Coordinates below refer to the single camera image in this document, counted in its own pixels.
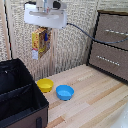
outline woven texture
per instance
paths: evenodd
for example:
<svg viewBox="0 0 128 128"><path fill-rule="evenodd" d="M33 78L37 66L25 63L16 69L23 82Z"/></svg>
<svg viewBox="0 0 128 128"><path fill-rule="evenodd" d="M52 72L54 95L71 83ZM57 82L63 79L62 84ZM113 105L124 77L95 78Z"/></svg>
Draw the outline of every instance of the woven texture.
<svg viewBox="0 0 128 128"><path fill-rule="evenodd" d="M35 80L49 76L50 50L40 59L32 59L32 32L37 26L24 23L24 4L28 0L10 0L17 57L20 58Z"/></svg>
<svg viewBox="0 0 128 128"><path fill-rule="evenodd" d="M128 0L101 0L99 8L128 8Z"/></svg>
<svg viewBox="0 0 128 128"><path fill-rule="evenodd" d="M89 32L96 0L63 0L67 3L68 22ZM83 64L87 36L73 26L59 30L55 73Z"/></svg>
<svg viewBox="0 0 128 128"><path fill-rule="evenodd" d="M5 45L5 36L3 30L2 16L0 12L0 61L7 60L7 50Z"/></svg>
<svg viewBox="0 0 128 128"><path fill-rule="evenodd" d="M20 58L35 80L49 76L50 51L40 61L32 60L31 33L36 26L24 23L24 3L28 0L10 0L15 33L17 57ZM63 0L67 3L68 22L74 23L86 32L92 27L97 0ZM102 0L100 8L127 7L127 1ZM73 26L58 30L55 50L54 74L83 64L88 37Z"/></svg>

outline wire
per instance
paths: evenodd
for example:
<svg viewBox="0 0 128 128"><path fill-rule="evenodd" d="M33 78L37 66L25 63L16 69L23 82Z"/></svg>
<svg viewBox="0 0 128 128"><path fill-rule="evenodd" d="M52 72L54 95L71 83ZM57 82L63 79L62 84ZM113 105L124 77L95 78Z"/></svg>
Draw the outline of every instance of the wire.
<svg viewBox="0 0 128 128"><path fill-rule="evenodd" d="M93 38L93 37L90 36L87 32L85 32L84 30L82 30L81 28L79 28L78 26L76 26L76 25L74 25L74 24L72 24L72 23L67 23L67 25L72 25L72 26L78 28L78 29L81 30L85 35L87 35L88 37L90 37L93 41L98 42L98 43L102 43L102 44L121 43L121 42L124 42L124 41L128 40L128 38L126 38L126 39L123 39L123 40L117 41L117 42L104 42L104 41L100 41L100 40L97 40L97 39Z"/></svg>

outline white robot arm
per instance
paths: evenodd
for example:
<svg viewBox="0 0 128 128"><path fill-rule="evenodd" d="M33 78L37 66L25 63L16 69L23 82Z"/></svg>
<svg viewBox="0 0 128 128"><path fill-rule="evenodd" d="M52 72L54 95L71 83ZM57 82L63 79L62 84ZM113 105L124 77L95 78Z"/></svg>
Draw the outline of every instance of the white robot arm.
<svg viewBox="0 0 128 128"><path fill-rule="evenodd" d="M25 4L24 21L42 27L63 29L67 25L67 5L60 0L37 0Z"/></svg>

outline dresser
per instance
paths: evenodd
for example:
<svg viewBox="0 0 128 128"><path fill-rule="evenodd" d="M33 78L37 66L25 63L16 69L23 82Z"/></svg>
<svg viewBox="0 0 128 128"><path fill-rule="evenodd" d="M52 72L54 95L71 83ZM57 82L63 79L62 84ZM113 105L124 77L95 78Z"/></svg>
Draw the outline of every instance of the dresser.
<svg viewBox="0 0 128 128"><path fill-rule="evenodd" d="M98 10L93 36L104 42L117 42L128 38L128 9ZM87 64L128 82L128 40L114 44L92 41Z"/></svg>

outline black storage box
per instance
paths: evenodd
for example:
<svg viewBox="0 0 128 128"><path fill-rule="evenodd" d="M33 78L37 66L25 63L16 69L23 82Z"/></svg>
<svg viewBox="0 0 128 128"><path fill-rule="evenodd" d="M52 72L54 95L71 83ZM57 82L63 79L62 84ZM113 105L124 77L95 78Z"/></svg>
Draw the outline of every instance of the black storage box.
<svg viewBox="0 0 128 128"><path fill-rule="evenodd" d="M0 128L45 128L48 106L20 59L0 62Z"/></svg>

